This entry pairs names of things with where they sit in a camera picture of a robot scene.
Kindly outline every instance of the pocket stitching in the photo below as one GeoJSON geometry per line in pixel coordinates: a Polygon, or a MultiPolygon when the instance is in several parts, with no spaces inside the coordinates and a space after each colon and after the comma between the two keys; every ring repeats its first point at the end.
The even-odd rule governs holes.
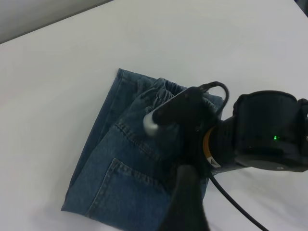
{"type": "Polygon", "coordinates": [[[95,211],[97,205],[99,204],[99,202],[101,201],[100,198],[103,197],[106,189],[108,188],[108,183],[111,179],[111,175],[112,175],[112,172],[115,170],[115,168],[119,165],[120,163],[117,161],[117,159],[113,158],[110,166],[108,167],[108,170],[102,180],[102,183],[101,183],[101,186],[100,188],[98,189],[95,197],[94,197],[94,200],[91,204],[91,206],[89,207],[88,211],[86,212],[85,216],[86,217],[91,217],[91,214],[93,213],[93,211],[95,211]]]}
{"type": "Polygon", "coordinates": [[[113,158],[111,161],[111,164],[102,180],[101,186],[98,189],[94,200],[92,202],[92,204],[90,205],[88,211],[86,212],[85,216],[91,218],[91,215],[93,214],[93,212],[96,210],[98,204],[101,203],[101,201],[103,200],[103,196],[106,192],[106,190],[108,189],[109,186],[109,181],[112,178],[113,172],[116,169],[122,169],[122,173],[126,173],[127,176],[131,176],[135,179],[138,179],[140,182],[145,183],[147,185],[152,185],[156,188],[160,188],[160,189],[164,189],[164,187],[162,187],[162,185],[160,184],[159,180],[153,179],[141,172],[138,172],[134,169],[132,169],[131,167],[125,165],[123,162],[119,161],[116,158],[113,158]]]}
{"type": "Polygon", "coordinates": [[[135,137],[136,135],[133,134],[132,132],[128,131],[128,127],[123,124],[123,123],[117,123],[115,125],[124,135],[125,137],[132,142],[134,145],[136,145],[143,153],[145,153],[148,157],[154,159],[155,161],[159,161],[160,160],[160,156],[154,154],[154,152],[152,151],[152,149],[146,145],[145,143],[141,143],[139,142],[135,137]]]}

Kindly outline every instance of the gray wall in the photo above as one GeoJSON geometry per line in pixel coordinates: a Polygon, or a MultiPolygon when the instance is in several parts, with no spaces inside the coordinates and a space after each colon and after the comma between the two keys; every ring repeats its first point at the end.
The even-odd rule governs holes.
{"type": "Polygon", "coordinates": [[[0,43],[111,0],[0,0],[0,43]]]}

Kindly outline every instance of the back pocket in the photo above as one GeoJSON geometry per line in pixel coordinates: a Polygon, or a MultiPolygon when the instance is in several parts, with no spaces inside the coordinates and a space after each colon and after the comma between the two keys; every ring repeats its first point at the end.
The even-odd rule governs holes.
{"type": "Polygon", "coordinates": [[[126,231],[155,231],[169,202],[157,180],[114,158],[86,216],[126,231]]]}

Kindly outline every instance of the blue denim jeans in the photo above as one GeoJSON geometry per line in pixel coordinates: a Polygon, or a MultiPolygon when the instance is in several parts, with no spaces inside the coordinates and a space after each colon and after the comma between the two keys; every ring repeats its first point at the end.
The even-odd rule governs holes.
{"type": "MultiPolygon", "coordinates": [[[[182,155],[173,126],[147,137],[144,116],[185,90],[163,78],[119,69],[81,153],[62,207],[126,231],[155,231],[171,198],[169,179],[182,155]]],[[[222,99],[207,95],[208,104],[222,99]]],[[[207,181],[204,182],[204,193],[207,181]]]]}

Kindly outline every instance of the black cylindrical motor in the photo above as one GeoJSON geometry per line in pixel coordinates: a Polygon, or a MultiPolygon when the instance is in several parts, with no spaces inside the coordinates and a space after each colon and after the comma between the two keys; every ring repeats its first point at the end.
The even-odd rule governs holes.
{"type": "Polygon", "coordinates": [[[301,104],[290,94],[259,91],[242,95],[233,117],[221,121],[209,137],[213,158],[222,166],[266,170],[307,170],[301,104]]]}

